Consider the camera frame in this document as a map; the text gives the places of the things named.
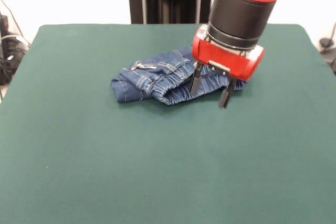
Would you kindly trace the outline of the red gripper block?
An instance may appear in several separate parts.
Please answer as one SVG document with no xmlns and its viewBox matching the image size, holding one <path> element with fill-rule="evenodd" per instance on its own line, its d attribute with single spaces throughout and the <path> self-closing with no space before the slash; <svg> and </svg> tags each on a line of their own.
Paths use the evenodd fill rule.
<svg viewBox="0 0 336 224">
<path fill-rule="evenodd" d="M 229 75 L 228 86 L 222 91 L 218 102 L 220 108 L 227 108 L 234 90 L 234 78 L 249 80 L 264 56 L 264 48 L 256 45 L 251 51 L 229 49 L 207 38 L 207 29 L 199 28 L 193 39 L 192 55 L 197 62 L 194 64 L 190 93 L 197 92 L 203 65 L 211 66 Z"/>
</svg>

